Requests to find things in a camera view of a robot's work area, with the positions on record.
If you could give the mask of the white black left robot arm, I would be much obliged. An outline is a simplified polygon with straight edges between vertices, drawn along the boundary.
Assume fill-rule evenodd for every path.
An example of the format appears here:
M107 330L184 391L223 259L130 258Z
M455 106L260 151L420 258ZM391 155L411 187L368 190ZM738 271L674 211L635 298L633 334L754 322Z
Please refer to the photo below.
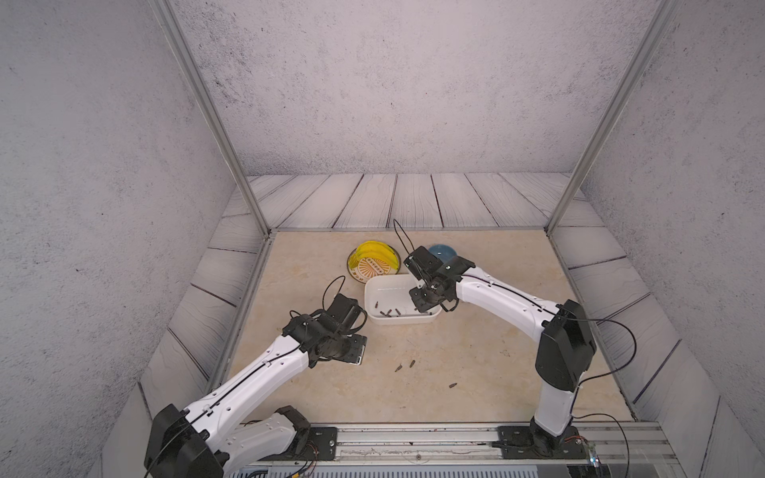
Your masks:
M263 354L203 398L173 404L153 419L145 452L149 477L228 477L263 458L314 460L310 421L283 406L253 424L246 418L280 386L318 362L361 364L367 338L357 330L326 328L320 314L290 323Z

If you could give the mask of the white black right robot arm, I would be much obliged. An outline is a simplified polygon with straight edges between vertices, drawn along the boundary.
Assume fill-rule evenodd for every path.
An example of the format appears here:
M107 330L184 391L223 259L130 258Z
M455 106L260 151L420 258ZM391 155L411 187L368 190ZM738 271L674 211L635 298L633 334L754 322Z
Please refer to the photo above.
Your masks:
M505 284L455 256L444 262L420 247L404 259L418 281L410 298L420 312L447 302L482 308L526 334L537 344L535 370L542 380L539 404L522 434L510 447L530 448L552 457L574 432L573 408L582 376L589 370L597 345L584 309L575 301L543 300Z

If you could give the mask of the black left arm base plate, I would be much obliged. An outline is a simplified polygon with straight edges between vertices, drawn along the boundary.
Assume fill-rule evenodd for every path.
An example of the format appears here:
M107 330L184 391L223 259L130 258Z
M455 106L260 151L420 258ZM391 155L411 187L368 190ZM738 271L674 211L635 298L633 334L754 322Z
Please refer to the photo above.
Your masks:
M262 458L262 461L334 461L337 455L338 428L312 426L299 432L286 451Z

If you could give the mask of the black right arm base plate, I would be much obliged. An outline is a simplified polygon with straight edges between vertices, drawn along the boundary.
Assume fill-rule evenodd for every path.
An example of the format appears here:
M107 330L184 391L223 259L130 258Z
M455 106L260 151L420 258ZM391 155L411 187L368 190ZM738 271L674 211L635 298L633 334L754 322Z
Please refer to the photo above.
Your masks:
M562 435L553 436L535 423L526 426L500 426L498 440L490 446L503 459L584 460L590 458L588 446L575 426L569 424Z

